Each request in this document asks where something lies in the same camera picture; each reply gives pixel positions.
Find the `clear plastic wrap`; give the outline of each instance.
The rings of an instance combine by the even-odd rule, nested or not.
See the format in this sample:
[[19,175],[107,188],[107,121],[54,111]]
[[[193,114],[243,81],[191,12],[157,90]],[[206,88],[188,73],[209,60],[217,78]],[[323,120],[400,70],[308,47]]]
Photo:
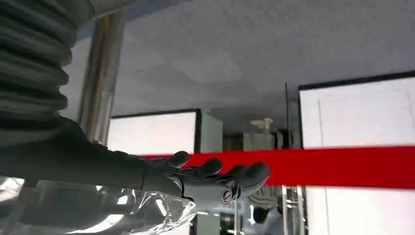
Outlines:
[[188,223],[195,204],[161,192],[0,177],[1,235],[158,235]]

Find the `chrome pipe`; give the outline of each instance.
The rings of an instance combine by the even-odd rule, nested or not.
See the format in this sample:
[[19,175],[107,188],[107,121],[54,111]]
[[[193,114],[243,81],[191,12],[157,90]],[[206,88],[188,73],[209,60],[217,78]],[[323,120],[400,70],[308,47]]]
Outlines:
[[90,141],[107,143],[125,22],[121,9],[95,23],[78,113]]
[[239,223],[240,223],[240,217],[239,217],[239,210],[238,210],[238,200],[235,200],[233,202],[235,204],[235,215],[233,216],[233,231],[235,232],[235,235],[239,235]]
[[284,235],[288,235],[288,207],[287,207],[287,186],[282,186],[282,227]]
[[300,225],[300,235],[305,235],[305,227],[304,227],[304,203],[303,203],[303,196],[302,196],[302,187],[297,186],[297,201],[298,201],[298,210],[299,210],[299,225]]
[[136,0],[90,0],[95,18],[114,13]]

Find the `black frame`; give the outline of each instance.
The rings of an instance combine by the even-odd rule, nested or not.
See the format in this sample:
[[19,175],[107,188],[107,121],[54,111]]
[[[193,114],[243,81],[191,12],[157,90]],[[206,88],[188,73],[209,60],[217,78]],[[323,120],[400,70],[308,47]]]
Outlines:
[[137,118],[143,116],[155,116],[155,115],[164,115],[164,114],[182,114],[182,113],[196,113],[196,126],[195,126],[195,143],[193,152],[200,153],[201,150],[201,138],[202,138],[202,111],[200,109],[181,109],[181,110],[169,110],[169,111],[157,111],[157,112],[146,112],[139,114],[128,114],[128,115],[118,115],[113,116],[111,119],[120,119],[120,118]]
[[301,148],[304,148],[303,139],[302,139],[302,118],[301,118],[301,97],[300,92],[305,90],[314,90],[314,89],[321,89],[321,88],[330,88],[330,87],[339,87],[339,86],[348,86],[348,85],[356,85],[362,83],[372,83],[372,82],[382,82],[382,81],[389,81],[389,80],[398,80],[398,79],[405,79],[415,77],[415,70],[401,72],[401,73],[392,73],[392,74],[385,74],[385,75],[378,75],[378,76],[370,76],[370,77],[361,77],[361,78],[352,78],[346,80],[339,80],[339,81],[330,81],[330,82],[322,82],[322,83],[314,83],[314,84],[306,84],[300,85],[298,89],[298,109],[299,109],[299,122],[300,122],[300,145]]

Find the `red stripe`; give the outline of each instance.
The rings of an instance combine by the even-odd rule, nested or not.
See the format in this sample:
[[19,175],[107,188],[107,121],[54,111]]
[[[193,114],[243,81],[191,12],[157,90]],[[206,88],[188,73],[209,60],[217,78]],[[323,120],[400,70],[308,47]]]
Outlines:
[[196,154],[187,165],[218,158],[228,172],[266,163],[269,185],[415,188],[415,147],[277,150]]

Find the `metal pole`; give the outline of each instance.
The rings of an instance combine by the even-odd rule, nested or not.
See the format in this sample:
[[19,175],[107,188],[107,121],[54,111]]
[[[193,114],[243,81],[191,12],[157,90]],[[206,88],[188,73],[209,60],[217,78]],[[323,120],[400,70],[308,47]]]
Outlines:
[[287,207],[287,186],[282,186],[282,228],[283,234],[288,235],[288,207]]
[[299,223],[300,223],[300,235],[305,235],[304,228],[304,204],[302,197],[302,187],[297,186],[297,195],[298,195],[298,210],[299,210]]
[[239,210],[238,210],[238,200],[233,202],[235,204],[235,215],[233,216],[233,230],[235,235],[239,235]]
[[121,9],[95,22],[78,113],[90,141],[107,143],[125,21]]

